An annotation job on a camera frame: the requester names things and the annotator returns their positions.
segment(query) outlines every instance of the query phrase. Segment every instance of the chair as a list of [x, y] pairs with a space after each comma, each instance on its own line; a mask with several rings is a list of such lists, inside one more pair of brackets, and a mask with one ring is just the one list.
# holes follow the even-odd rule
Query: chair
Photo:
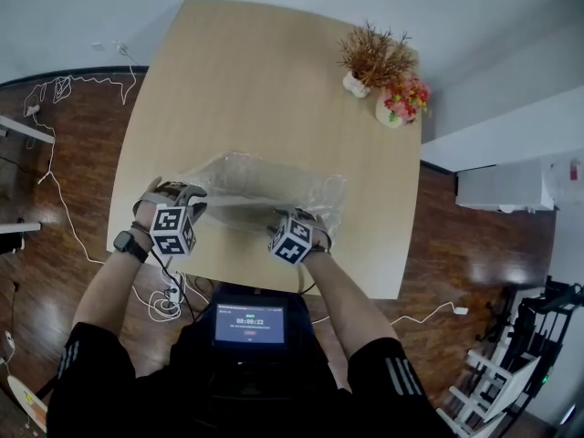
[[452, 419], [449, 417], [445, 411], [438, 408], [436, 413], [442, 417], [446, 424], [451, 428], [451, 430], [456, 433], [457, 436], [461, 438], [487, 438], [495, 431], [499, 423], [505, 418], [505, 413], [500, 413], [498, 417], [495, 417], [492, 421], [484, 423], [478, 430], [473, 430], [466, 423], [458, 419]]
[[[470, 411], [481, 417], [484, 422], [489, 422], [516, 401], [529, 383], [529, 379], [540, 359], [540, 357], [537, 357], [522, 369], [511, 373], [495, 365], [492, 361], [476, 353], [474, 350], [468, 351], [468, 358], [469, 360], [476, 361], [477, 367], [480, 365], [486, 367], [486, 372], [483, 374], [481, 381], [479, 381], [479, 384], [470, 396], [464, 395], [455, 386], [451, 386], [448, 391], [464, 404], [463, 411], [459, 416], [464, 417], [464, 411], [470, 409]], [[496, 379], [495, 375], [501, 377], [503, 381]], [[487, 383], [499, 389], [499, 393], [492, 402], [485, 401], [480, 395], [483, 387]]]

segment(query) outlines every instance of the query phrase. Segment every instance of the white pot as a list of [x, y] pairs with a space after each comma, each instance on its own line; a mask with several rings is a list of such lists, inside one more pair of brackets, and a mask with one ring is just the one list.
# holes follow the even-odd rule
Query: white pot
[[358, 79], [356, 79], [353, 74], [349, 71], [345, 78], [343, 78], [343, 87], [353, 94], [356, 98], [364, 98], [371, 92], [371, 88], [366, 88], [363, 86]]
[[381, 125], [385, 125], [389, 128], [399, 128], [403, 125], [403, 119], [400, 116], [393, 116], [395, 117], [394, 120], [391, 119], [391, 113], [393, 110], [388, 109], [385, 107], [384, 95], [383, 93], [377, 99], [377, 103], [375, 104], [375, 117], [379, 121]]

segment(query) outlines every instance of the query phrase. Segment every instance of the sleeve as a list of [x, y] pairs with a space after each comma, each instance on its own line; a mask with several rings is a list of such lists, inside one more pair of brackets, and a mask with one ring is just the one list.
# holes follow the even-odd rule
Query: sleeve
[[135, 376], [128, 352], [113, 333], [78, 323], [58, 366], [47, 436], [108, 436], [122, 430]]
[[430, 404], [397, 339], [376, 339], [353, 354], [348, 380], [367, 416], [389, 421], [396, 436], [454, 437]]

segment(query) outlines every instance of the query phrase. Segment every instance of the clear plastic bag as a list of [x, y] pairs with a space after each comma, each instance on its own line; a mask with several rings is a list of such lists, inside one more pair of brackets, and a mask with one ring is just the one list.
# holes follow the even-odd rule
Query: clear plastic bag
[[278, 225], [274, 208], [281, 206], [320, 215], [333, 241], [340, 225], [346, 183], [341, 175], [307, 172], [230, 151], [175, 180], [205, 189], [207, 197], [200, 201], [208, 207], [202, 219], [234, 229], [264, 234], [269, 225]]

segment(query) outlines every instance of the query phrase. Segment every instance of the timer display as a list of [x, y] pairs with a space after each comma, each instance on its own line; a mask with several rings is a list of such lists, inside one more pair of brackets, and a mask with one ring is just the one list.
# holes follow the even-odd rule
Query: timer display
[[284, 309], [217, 304], [215, 340], [284, 343]]

